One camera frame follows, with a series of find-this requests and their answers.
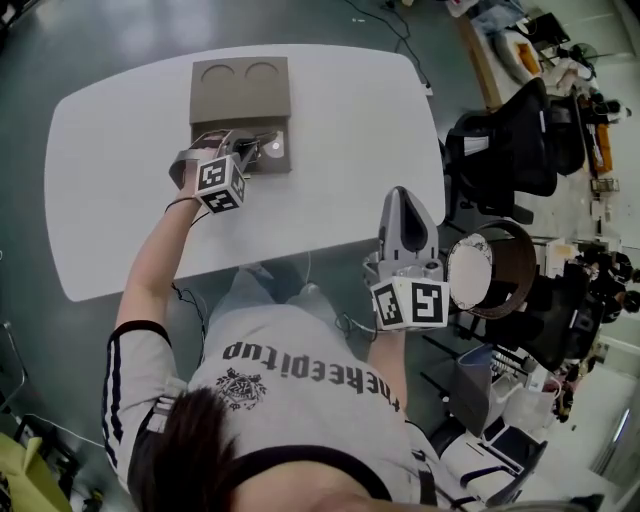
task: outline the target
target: gray box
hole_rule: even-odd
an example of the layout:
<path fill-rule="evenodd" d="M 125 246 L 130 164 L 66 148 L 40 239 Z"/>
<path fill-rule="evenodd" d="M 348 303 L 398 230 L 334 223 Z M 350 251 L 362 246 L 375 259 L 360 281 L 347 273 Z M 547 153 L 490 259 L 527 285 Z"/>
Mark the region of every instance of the gray box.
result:
<path fill-rule="evenodd" d="M 239 57 L 195 62 L 191 78 L 191 139 L 205 132 L 242 128 L 264 137 L 249 172 L 289 172 L 291 116 L 286 57 Z M 277 157 L 271 146 L 275 143 Z"/>

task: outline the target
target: orange object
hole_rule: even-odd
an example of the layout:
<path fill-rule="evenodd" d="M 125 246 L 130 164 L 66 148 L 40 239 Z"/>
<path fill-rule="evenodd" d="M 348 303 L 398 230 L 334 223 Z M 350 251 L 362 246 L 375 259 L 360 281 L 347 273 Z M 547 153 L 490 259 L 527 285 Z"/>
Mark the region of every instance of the orange object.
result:
<path fill-rule="evenodd" d="M 522 65 L 527 68 L 527 71 L 532 75 L 539 75 L 541 72 L 540 66 L 536 62 L 533 53 L 531 53 L 531 47 L 524 43 L 518 43 L 516 46 L 518 47 L 518 57 L 520 57 Z"/>
<path fill-rule="evenodd" d="M 603 165 L 598 165 L 596 160 L 595 168 L 598 173 L 605 173 L 613 170 L 613 155 L 611 154 L 611 143 L 609 142 L 609 127 L 606 124 L 599 124 L 596 127 L 598 137 L 598 147 L 602 154 Z"/>

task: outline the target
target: black and white cube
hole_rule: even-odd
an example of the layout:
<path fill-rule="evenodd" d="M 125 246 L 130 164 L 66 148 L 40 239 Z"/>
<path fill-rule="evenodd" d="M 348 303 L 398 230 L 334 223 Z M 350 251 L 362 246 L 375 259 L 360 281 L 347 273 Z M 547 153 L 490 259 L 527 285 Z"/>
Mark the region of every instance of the black and white cube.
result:
<path fill-rule="evenodd" d="M 211 213 L 239 208 L 246 183 L 231 155 L 198 165 L 195 196 Z"/>
<path fill-rule="evenodd" d="M 449 283 L 392 277 L 370 289 L 382 330 L 444 327 L 449 316 Z"/>

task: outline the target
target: gray floor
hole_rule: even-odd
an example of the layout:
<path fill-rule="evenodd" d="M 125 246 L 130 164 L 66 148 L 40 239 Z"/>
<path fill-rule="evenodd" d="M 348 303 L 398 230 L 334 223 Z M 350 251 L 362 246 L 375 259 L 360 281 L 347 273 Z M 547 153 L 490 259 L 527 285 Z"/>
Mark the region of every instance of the gray floor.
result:
<path fill-rule="evenodd" d="M 378 15 L 380 3 L 358 2 Z M 430 104 L 443 135 L 465 111 L 483 107 L 473 69 L 442 4 L 418 0 L 401 12 L 432 82 L 435 96 Z M 353 18 L 362 16 L 342 0 L 43 0 L 12 28 L 0 54 L 0 211 L 5 219 L 0 227 L 0 317 L 11 321 L 30 374 L 31 386 L 16 402 L 17 411 L 37 412 L 89 438 L 101 438 L 105 343 L 119 296 L 73 303 L 57 277 L 43 195 L 46 142 L 56 104 L 127 69 L 212 48 L 322 43 L 393 51 L 396 37 L 384 25 L 371 19 L 354 23 Z M 390 20 L 402 29 L 397 20 Z M 474 219 L 463 218 L 461 223 L 470 227 Z M 443 245 L 455 238 L 452 233 L 442 236 Z M 314 253 L 311 270 L 312 280 L 336 309 L 362 322 L 370 313 L 359 265 L 371 247 L 360 244 Z M 277 263 L 294 264 L 305 272 L 307 258 L 300 255 Z M 196 288 L 211 307 L 232 275 L 222 272 L 179 284 Z M 172 303 L 170 315 L 170 334 L 180 340 L 174 342 L 178 369 L 188 378 L 198 352 L 197 321 L 187 305 Z M 440 331 L 436 336 L 450 334 Z M 353 341 L 355 351 L 363 354 L 365 343 L 357 334 Z M 418 371 L 444 376 L 442 360 L 443 355 L 421 339 L 409 340 L 409 415 L 427 430 L 440 421 L 442 411 L 437 394 Z M 103 453 L 73 438 L 65 440 L 85 463 L 81 480 L 104 489 L 111 503 L 126 503 Z"/>

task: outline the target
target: tabletop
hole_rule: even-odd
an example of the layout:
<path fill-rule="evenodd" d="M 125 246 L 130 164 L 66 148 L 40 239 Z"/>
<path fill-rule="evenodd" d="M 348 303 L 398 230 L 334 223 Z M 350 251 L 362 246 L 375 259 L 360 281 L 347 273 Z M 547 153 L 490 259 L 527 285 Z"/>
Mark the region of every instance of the tabletop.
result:
<path fill-rule="evenodd" d="M 252 177 L 242 208 L 198 222 L 176 277 L 373 239 L 384 198 L 397 185 L 442 222 L 436 130 L 405 57 L 321 45 L 185 55 L 107 78 L 56 107 L 45 213 L 71 300 L 122 291 L 137 251 L 175 197 L 168 168 L 190 144 L 193 62 L 245 56 L 288 57 L 292 172 Z"/>

